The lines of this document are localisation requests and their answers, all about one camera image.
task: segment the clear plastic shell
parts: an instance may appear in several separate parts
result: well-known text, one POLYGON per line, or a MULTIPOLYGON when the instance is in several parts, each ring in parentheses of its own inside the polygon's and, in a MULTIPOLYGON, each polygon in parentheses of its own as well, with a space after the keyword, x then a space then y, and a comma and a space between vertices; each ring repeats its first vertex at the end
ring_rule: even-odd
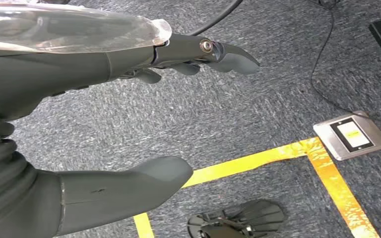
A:
POLYGON ((111 52, 160 45, 171 35, 162 19, 71 5, 0 3, 0 50, 111 52))

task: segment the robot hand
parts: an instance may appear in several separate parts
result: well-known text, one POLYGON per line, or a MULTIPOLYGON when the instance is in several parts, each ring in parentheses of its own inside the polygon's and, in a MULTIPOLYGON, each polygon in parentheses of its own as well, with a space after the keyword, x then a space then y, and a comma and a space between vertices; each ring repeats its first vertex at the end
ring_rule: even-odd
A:
POLYGON ((0 238, 50 238, 115 222, 159 206, 192 175, 177 157, 124 172, 37 170, 4 139, 14 130, 6 121, 67 90, 118 78, 156 83, 161 76, 151 68, 193 75, 202 64, 243 74, 258 68, 238 47, 175 34, 161 45, 106 53, 0 51, 0 238))

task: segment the black cable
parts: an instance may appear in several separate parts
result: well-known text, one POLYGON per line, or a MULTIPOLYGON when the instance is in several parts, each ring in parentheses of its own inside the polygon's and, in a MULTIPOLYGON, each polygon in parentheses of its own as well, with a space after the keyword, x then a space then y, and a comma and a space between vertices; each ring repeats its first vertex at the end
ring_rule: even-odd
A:
POLYGON ((243 0, 233 0, 233 2, 228 5, 218 16, 216 16, 213 20, 209 21, 205 25, 199 27, 198 29, 195 29, 188 33, 190 36, 197 36, 201 34, 202 32, 208 30, 209 28, 213 27, 215 24, 220 22, 222 19, 224 19, 226 16, 228 16, 234 9, 236 9, 243 0))
POLYGON ((325 49, 326 47, 326 44, 328 43, 329 39, 331 38, 331 34, 332 34, 332 31, 334 29, 334 24, 335 24, 335 18, 334 18, 334 14, 332 12, 332 9, 337 5, 338 2, 340 2, 340 0, 335 0, 334 1, 334 4, 330 7, 330 8, 327 8, 319 3, 315 3, 311 0, 306 0, 308 1, 309 3, 311 4, 314 4, 326 11, 329 12, 330 16, 331 16, 331 26, 329 28, 329 32, 328 32, 328 35, 326 37, 326 39, 324 40, 323 42, 323 45, 319 51, 319 54, 317 55, 317 58, 316 58, 316 61, 313 65, 313 68, 312 68, 312 71, 310 73, 310 76, 309 76, 309 81, 310 81, 310 85, 311 87, 314 89, 314 91, 322 98, 324 99, 328 104, 331 104, 332 106, 334 106, 335 108, 341 110, 341 111, 345 111, 345 112, 348 112, 348 113, 351 113, 353 115, 356 115, 358 117, 361 117, 361 118, 366 118, 366 119, 370 119, 370 120, 374 120, 374 121, 380 121, 381 122, 381 119, 378 119, 378 118, 374 118, 374 117, 366 117, 366 116, 363 116, 363 115, 360 115, 360 114, 357 114, 357 113, 354 113, 353 111, 349 110, 349 109, 346 109, 346 108, 343 108, 342 106, 338 105, 337 103, 331 101, 329 98, 327 98, 322 92, 320 92, 316 87, 315 87, 315 84, 313 83, 313 74, 315 73, 315 70, 316 70, 316 67, 319 63, 319 59, 320 59, 320 56, 322 55, 322 52, 323 50, 325 49))

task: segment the yellow tape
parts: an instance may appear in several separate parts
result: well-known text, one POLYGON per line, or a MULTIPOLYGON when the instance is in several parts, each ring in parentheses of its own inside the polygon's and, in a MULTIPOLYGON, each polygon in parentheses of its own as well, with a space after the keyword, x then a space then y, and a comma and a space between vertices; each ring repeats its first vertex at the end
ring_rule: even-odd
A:
MULTIPOLYGON (((354 238, 379 238, 372 223, 317 137, 196 170, 183 188, 304 155, 308 156, 354 238)), ((134 220, 139 238, 154 238, 146 213, 135 216, 134 220)))
POLYGON ((193 172, 193 176, 183 187, 220 179, 245 171, 253 170, 259 166, 280 160, 293 159, 306 155, 299 142, 277 147, 271 150, 244 156, 235 160, 213 165, 193 172))
POLYGON ((354 238, 379 238, 319 138, 300 142, 354 238))
POLYGON ((151 228, 151 223, 148 214, 142 213, 133 217, 135 221, 136 230, 138 231, 139 238, 154 238, 154 232, 151 228))

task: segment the metal joint screw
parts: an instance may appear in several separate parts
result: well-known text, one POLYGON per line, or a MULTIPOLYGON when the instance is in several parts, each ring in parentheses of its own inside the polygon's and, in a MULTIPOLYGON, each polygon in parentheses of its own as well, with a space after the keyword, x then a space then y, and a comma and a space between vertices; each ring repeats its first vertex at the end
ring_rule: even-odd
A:
POLYGON ((203 39, 199 46, 201 47, 201 50, 204 52, 204 53, 211 53, 212 52, 212 41, 208 40, 208 39, 203 39))

